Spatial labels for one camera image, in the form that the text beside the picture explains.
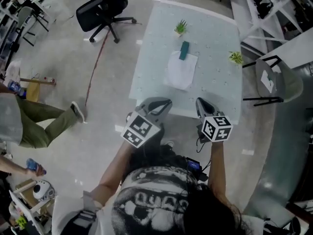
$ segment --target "small potted plant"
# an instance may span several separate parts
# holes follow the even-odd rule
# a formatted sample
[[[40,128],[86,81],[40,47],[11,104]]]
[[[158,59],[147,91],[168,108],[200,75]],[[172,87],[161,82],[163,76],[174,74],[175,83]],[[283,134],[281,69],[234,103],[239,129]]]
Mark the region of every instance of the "small potted plant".
[[[176,37],[180,37],[187,30],[187,22],[185,20],[181,20],[174,29],[174,34]]]
[[[244,63],[243,56],[239,51],[230,51],[229,60],[237,65],[242,65]]]

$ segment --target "white helmet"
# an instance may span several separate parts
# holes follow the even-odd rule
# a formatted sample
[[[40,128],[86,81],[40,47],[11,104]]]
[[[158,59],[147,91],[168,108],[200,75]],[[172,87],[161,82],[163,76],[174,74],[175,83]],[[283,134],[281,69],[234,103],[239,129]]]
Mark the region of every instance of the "white helmet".
[[[45,180],[40,180],[33,189],[34,198],[38,201],[45,201],[54,198],[54,188]]]

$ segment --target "table leg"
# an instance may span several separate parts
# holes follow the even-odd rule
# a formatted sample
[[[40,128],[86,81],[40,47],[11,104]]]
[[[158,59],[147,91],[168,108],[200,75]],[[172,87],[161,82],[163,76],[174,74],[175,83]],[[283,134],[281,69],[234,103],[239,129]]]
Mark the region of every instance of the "table leg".
[[[74,17],[73,12],[65,5],[63,0],[55,0],[62,8],[62,10],[68,15],[68,17]]]
[[[50,21],[49,22],[54,22],[56,19],[55,19],[55,17],[50,13],[50,12],[48,12],[47,10],[46,10],[46,8],[44,8],[43,6],[42,6],[42,4],[41,3],[39,3],[39,1],[37,1],[37,2],[35,2],[35,4],[46,14],[46,15],[48,15],[49,17],[50,17]]]

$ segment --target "gray chair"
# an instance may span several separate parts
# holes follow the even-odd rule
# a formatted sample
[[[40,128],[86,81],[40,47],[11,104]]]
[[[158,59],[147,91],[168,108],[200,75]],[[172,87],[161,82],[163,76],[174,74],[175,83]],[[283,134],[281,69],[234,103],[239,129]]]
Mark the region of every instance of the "gray chair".
[[[32,17],[35,18],[35,21],[33,23],[31,22]],[[29,34],[29,35],[35,36],[34,33],[29,32],[29,30],[35,24],[35,22],[39,22],[41,24],[41,26],[47,32],[49,32],[49,30],[43,25],[43,23],[40,21],[39,18],[41,18],[46,23],[48,23],[48,21],[46,19],[44,19],[42,16],[37,15],[34,9],[27,7],[27,6],[23,7],[19,11],[19,14],[18,14],[18,24],[16,27],[16,32],[20,35],[20,37],[23,37],[23,39],[32,46],[34,46],[34,44],[31,43],[27,38],[25,38],[25,35]]]
[[[272,65],[268,65],[265,61],[277,59]],[[254,106],[273,104],[273,103],[287,103],[299,97],[303,92],[303,81],[292,69],[290,69],[284,61],[278,56],[268,57],[265,59],[258,59],[256,62],[243,65],[243,68],[255,65],[257,90],[260,97],[244,98],[248,100],[265,100],[266,102],[254,104]],[[278,81],[278,73],[274,72],[272,68],[278,65],[282,73],[282,83]],[[274,83],[272,92],[270,93],[266,86],[261,81],[263,71],[266,71],[269,79]]]

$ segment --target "olive green pants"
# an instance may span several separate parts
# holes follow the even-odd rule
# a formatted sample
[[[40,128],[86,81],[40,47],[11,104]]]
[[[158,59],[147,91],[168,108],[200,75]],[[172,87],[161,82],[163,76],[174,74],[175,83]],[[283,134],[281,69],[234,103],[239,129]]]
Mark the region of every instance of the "olive green pants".
[[[64,111],[50,105],[22,100],[19,97],[16,97],[16,100],[21,111],[23,136],[20,146],[23,147],[48,147],[55,138],[78,120],[71,108]],[[45,129],[36,124],[52,118],[55,120]]]

